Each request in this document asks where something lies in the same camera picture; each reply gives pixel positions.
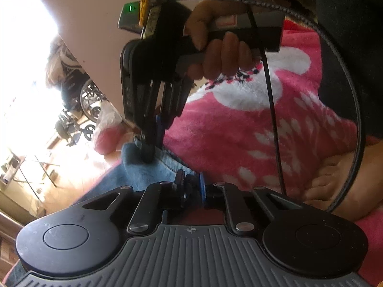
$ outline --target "gray ribbed surface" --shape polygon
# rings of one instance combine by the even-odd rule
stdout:
[[[108,266],[81,278],[53,281],[27,275],[18,287],[367,287],[357,274],[304,279],[271,263],[254,239],[235,237],[223,225],[159,225],[131,238]]]

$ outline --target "yellow tape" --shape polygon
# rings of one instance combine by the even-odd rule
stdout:
[[[144,27],[146,25],[147,17],[149,14],[149,1],[150,0],[140,0],[140,21],[139,25]]]

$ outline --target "denim fabric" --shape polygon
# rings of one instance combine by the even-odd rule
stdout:
[[[101,181],[76,203],[83,202],[120,186],[132,186],[134,191],[142,191],[154,182],[173,181],[178,169],[183,169],[186,175],[195,174],[165,149],[156,148],[154,161],[150,164],[144,163],[141,159],[140,146],[141,142],[138,138],[135,139],[134,144],[124,144],[121,150],[121,164],[105,174]],[[19,261],[9,273],[5,285],[13,286],[25,274],[26,272]]]

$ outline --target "wire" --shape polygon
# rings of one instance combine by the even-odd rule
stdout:
[[[352,166],[350,168],[350,172],[347,176],[346,182],[343,185],[342,189],[334,199],[334,201],[331,203],[331,205],[326,209],[327,212],[332,212],[335,208],[339,206],[339,204],[343,201],[343,199],[346,197],[348,191],[350,190],[352,184],[354,183],[355,177],[357,176],[359,167],[361,165],[361,160],[363,158],[363,152],[364,152],[364,146],[365,146],[365,133],[364,133],[364,126],[363,126],[363,119],[361,115],[361,105],[359,102],[358,92],[355,87],[354,81],[352,80],[351,74],[349,69],[347,68],[346,63],[344,62],[342,55],[334,45],[334,42],[331,40],[331,37],[327,34],[327,32],[321,28],[319,25],[314,23],[312,20],[308,19],[306,16],[302,15],[299,12],[296,12],[295,10],[289,9],[287,7],[276,5],[273,3],[267,3],[267,2],[261,2],[261,1],[255,1],[255,0],[219,0],[219,1],[226,1],[226,2],[237,2],[237,3],[244,3],[244,4],[251,4],[259,7],[265,7],[269,9],[274,9],[276,11],[281,11],[286,14],[288,14],[291,17],[294,17],[298,20],[300,20],[302,23],[306,24],[307,26],[311,27],[318,35],[323,39],[323,41],[328,45],[328,47],[331,49],[331,51],[334,53],[334,56],[338,60],[345,76],[347,79],[347,82],[350,86],[352,98],[354,100],[355,105],[355,116],[356,116],[356,124],[357,124],[357,147],[355,150],[354,159],[352,162]]]
[[[283,169],[282,169],[281,155],[280,155],[280,150],[279,150],[278,126],[276,124],[276,114],[275,114],[273,90],[272,90],[272,87],[271,87],[271,80],[270,80],[269,64],[267,63],[265,47],[263,45],[262,38],[259,35],[258,26],[257,26],[257,23],[255,21],[254,14],[253,14],[253,11],[251,9],[251,6],[249,4],[246,4],[246,13],[248,14],[248,18],[250,20],[251,26],[254,28],[255,38],[258,40],[259,51],[260,51],[262,63],[263,63],[263,66],[264,66],[265,80],[266,80],[266,87],[267,87],[267,95],[269,97],[269,105],[270,105],[271,125],[272,125],[272,128],[273,128],[273,138],[274,138],[274,148],[275,148],[275,160],[276,160],[276,169],[278,171],[279,186],[281,188],[282,194],[283,195],[287,195],[286,186],[285,186],[285,180],[283,178]]]

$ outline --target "crosshair symbol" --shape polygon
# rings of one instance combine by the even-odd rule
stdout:
[[[190,233],[194,233],[194,232],[197,231],[197,229],[196,229],[195,227],[193,227],[193,226],[190,226],[190,227],[188,227],[188,228],[186,229],[186,231],[187,231],[187,232],[190,232]]]

